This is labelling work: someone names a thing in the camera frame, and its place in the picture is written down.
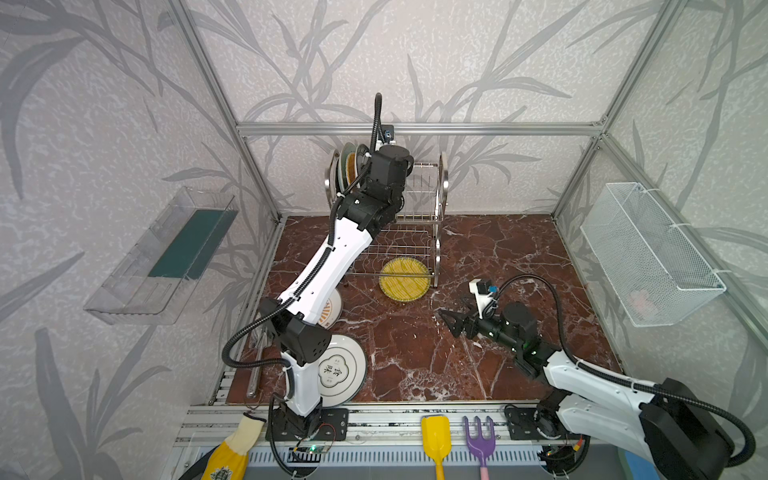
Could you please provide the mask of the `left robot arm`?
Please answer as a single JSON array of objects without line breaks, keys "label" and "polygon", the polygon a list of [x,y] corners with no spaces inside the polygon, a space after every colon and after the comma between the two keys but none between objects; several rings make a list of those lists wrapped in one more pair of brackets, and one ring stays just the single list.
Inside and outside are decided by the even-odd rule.
[{"label": "left robot arm", "polygon": [[[288,387],[281,410],[287,419],[301,426],[318,419],[322,410],[319,359],[331,341],[331,333],[318,325],[322,310],[358,256],[384,227],[394,222],[405,204],[404,190],[414,158],[386,134],[381,121],[382,103],[382,95],[376,94],[364,168],[346,190],[336,195],[324,243],[278,299],[268,301],[260,317],[238,330],[222,349],[222,361],[234,369],[282,366]],[[236,344],[264,324],[272,326],[280,356],[251,362],[235,359],[232,350]]]}]

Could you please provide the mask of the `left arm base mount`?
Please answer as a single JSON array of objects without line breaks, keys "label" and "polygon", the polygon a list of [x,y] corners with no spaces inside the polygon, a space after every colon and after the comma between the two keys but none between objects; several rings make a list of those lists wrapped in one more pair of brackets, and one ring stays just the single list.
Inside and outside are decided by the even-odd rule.
[{"label": "left arm base mount", "polygon": [[322,408],[302,417],[281,406],[272,411],[266,438],[277,442],[300,439],[344,441],[348,426],[349,410],[345,408]]}]

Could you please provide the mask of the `orange sunburst plate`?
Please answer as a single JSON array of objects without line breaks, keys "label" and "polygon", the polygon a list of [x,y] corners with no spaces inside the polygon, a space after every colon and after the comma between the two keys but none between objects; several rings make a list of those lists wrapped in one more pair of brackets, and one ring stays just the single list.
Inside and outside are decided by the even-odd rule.
[{"label": "orange sunburst plate", "polygon": [[334,289],[321,312],[318,325],[325,329],[330,329],[339,320],[342,311],[343,301],[340,292]]}]

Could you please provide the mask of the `yellow green woven plate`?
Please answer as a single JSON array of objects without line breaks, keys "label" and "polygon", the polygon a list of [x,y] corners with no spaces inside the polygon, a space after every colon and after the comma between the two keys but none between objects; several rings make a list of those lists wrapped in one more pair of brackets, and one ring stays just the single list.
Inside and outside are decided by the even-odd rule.
[{"label": "yellow green woven plate", "polygon": [[423,297],[432,283],[427,266],[411,257],[398,257],[384,265],[379,287],[392,300],[408,303]]}]

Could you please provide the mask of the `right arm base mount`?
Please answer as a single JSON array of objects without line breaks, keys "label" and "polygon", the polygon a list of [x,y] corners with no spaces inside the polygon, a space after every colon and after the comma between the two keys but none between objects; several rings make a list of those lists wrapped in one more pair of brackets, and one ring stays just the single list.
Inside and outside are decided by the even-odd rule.
[{"label": "right arm base mount", "polygon": [[542,422],[535,407],[504,406],[503,415],[511,440],[557,440],[562,433],[554,424]]}]

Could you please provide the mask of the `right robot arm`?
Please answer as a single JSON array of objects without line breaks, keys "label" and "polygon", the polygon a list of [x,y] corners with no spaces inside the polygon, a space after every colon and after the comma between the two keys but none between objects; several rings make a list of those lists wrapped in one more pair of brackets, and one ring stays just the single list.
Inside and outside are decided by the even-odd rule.
[{"label": "right robot arm", "polygon": [[562,304],[554,302],[558,342],[539,333],[520,302],[500,306],[511,280],[496,287],[474,279],[475,304],[438,314],[454,337],[483,336],[510,350],[515,366],[550,387],[537,406],[542,434],[597,438],[647,461],[667,479],[717,479],[756,452],[751,429],[737,416],[698,399],[682,382],[641,381],[577,357],[567,346]]}]

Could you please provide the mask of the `green rim white plate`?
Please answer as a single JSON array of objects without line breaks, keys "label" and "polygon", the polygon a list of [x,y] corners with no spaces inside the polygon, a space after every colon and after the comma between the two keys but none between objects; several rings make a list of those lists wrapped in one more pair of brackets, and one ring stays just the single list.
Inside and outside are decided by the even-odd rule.
[{"label": "green rim white plate", "polygon": [[355,166],[356,166],[356,172],[358,175],[361,175],[362,172],[365,170],[365,167],[368,162],[368,153],[369,153],[369,147],[366,144],[359,144],[357,146],[356,155],[355,155]]}]

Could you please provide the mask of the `orange woven plate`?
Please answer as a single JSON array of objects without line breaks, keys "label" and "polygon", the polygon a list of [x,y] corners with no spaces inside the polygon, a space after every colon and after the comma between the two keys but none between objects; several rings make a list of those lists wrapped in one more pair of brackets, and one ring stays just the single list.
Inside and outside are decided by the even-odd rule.
[{"label": "orange woven plate", "polygon": [[354,153],[350,153],[348,155],[348,157],[347,157],[346,176],[347,176],[347,183],[349,185],[354,183],[357,180],[358,176],[359,176],[357,174],[357,172],[356,172],[356,166],[355,166],[355,155],[356,155],[357,146],[356,146],[355,152]]}]

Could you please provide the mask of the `steel dish rack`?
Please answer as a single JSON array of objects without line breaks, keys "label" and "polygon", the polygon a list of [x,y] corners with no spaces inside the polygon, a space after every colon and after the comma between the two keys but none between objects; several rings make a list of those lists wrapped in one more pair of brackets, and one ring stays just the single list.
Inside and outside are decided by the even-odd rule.
[{"label": "steel dish rack", "polygon": [[441,269],[441,235],[448,186],[448,170],[442,158],[417,161],[406,180],[403,209],[361,253],[348,273],[383,276],[385,264],[409,257],[425,265],[422,276],[436,287]]}]

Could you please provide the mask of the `white plate black emblem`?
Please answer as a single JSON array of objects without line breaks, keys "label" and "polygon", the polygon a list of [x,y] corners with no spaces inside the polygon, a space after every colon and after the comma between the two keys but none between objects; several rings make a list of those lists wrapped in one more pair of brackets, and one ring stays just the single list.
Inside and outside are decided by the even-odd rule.
[{"label": "white plate black emblem", "polygon": [[345,335],[333,335],[319,359],[319,392],[324,408],[351,401],[362,389],[368,357],[361,344]]}]

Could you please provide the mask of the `light green flower plate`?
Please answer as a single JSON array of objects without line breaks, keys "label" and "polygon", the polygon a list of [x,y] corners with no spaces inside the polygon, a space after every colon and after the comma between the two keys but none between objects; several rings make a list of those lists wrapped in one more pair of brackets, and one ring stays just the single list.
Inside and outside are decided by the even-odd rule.
[{"label": "light green flower plate", "polygon": [[347,162],[348,155],[350,153],[354,153],[354,152],[355,152],[355,145],[353,143],[351,143],[351,142],[346,142],[344,144],[344,146],[342,148],[342,151],[341,151],[341,154],[340,154],[340,165],[339,165],[339,167],[340,167],[340,170],[341,170],[341,172],[340,172],[340,180],[342,182],[342,187],[341,187],[342,191],[341,192],[345,191],[349,187],[349,184],[347,183],[347,176],[346,176],[346,162]]}]

